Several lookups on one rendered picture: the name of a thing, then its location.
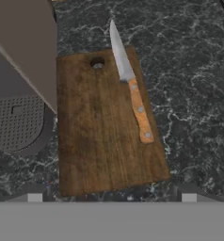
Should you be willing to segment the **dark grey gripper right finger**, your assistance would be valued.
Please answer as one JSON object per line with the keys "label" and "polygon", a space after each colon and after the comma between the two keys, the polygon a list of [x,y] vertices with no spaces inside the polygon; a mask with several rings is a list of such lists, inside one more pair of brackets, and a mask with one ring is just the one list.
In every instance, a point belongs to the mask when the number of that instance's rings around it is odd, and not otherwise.
{"label": "dark grey gripper right finger", "polygon": [[207,194],[196,185],[177,185],[177,200],[181,202],[210,202],[221,201],[221,198]]}

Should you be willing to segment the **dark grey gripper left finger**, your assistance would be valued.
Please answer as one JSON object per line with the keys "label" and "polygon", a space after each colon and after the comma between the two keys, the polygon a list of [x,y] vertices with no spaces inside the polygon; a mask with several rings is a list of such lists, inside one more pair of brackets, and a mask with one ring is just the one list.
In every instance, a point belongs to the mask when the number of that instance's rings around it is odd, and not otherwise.
{"label": "dark grey gripper left finger", "polygon": [[22,190],[6,198],[11,202],[43,202],[46,185],[24,185]]}

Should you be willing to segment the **brown wooden cutting board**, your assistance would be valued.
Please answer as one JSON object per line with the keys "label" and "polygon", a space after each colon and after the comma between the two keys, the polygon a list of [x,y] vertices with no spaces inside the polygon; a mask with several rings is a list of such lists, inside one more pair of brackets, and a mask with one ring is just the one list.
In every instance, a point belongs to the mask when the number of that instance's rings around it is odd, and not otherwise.
{"label": "brown wooden cutting board", "polygon": [[169,178],[165,149],[136,49],[126,48],[152,126],[143,144],[130,90],[119,81],[111,50],[60,56],[57,61],[59,191],[64,197],[120,190]]}

